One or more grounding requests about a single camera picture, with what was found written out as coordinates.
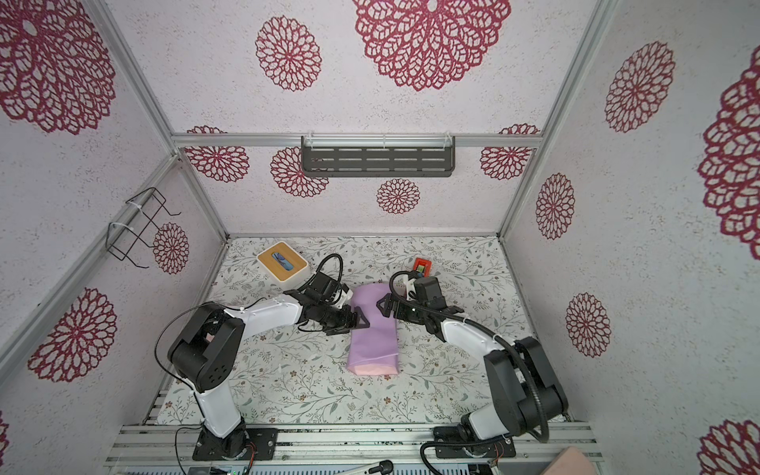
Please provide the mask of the pink wrapping paper sheet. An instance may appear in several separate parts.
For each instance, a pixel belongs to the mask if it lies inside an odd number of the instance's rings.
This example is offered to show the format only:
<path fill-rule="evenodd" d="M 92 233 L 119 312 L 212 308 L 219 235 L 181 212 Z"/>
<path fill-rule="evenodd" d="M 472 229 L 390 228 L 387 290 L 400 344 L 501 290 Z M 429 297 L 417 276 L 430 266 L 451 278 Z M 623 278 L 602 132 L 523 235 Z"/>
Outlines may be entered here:
<path fill-rule="evenodd" d="M 349 372 L 357 376 L 391 376 L 399 373 L 399 346 L 396 321 L 384 317 L 377 302 L 389 293 L 387 284 L 371 283 L 357 287 L 351 299 L 369 327 L 351 332 L 348 352 Z"/>

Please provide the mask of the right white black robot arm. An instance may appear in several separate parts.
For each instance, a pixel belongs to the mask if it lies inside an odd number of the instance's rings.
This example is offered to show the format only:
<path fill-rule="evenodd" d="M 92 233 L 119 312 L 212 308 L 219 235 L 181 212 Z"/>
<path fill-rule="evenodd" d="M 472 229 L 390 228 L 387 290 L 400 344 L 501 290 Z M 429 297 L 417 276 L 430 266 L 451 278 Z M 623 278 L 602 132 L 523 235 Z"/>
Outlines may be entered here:
<path fill-rule="evenodd" d="M 389 293 L 377 302 L 382 316 L 425 328 L 478 360 L 485 373 L 490 402 L 461 417 L 457 429 L 462 441 L 494 443 L 530 435 L 549 442 L 549 421 L 567 411 L 568 400 L 536 338 L 509 342 L 447 304 L 435 277 L 398 271 L 388 286 Z"/>

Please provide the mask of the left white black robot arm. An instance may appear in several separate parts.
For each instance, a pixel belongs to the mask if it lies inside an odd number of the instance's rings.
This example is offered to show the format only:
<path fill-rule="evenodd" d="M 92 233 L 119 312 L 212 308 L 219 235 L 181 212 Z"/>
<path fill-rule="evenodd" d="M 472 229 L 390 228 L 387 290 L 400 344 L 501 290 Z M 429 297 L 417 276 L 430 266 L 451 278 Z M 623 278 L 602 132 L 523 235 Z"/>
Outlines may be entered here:
<path fill-rule="evenodd" d="M 207 302 L 195 308 L 167 358 L 177 378 L 192 389 L 205 433 L 228 441 L 245 427 L 228 379 L 246 338 L 308 323 L 317 324 L 316 331 L 327 336 L 369 328 L 362 310 L 350 300 L 352 291 L 346 285 L 319 272 L 299 288 L 248 307 Z"/>

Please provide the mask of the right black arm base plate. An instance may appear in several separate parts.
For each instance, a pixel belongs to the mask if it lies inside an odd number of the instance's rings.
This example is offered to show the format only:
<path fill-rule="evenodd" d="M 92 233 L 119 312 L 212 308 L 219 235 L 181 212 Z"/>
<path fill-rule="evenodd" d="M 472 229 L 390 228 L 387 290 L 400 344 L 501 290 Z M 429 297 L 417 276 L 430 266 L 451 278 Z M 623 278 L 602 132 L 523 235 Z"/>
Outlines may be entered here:
<path fill-rule="evenodd" d="M 483 443 L 467 435 L 463 429 L 453 426 L 433 428 L 435 456 L 439 459 L 456 458 L 513 458 L 517 455 L 511 437 L 502 437 L 496 443 Z"/>

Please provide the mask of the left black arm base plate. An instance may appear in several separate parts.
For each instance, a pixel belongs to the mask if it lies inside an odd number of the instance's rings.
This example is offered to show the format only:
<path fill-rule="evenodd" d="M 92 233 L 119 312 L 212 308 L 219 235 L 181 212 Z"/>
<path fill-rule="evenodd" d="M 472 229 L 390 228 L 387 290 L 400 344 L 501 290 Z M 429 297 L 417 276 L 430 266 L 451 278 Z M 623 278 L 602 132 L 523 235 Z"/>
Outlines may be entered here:
<path fill-rule="evenodd" d="M 193 461 L 269 461 L 274 457 L 278 429 L 235 429 L 221 439 L 201 429 L 192 454 Z"/>

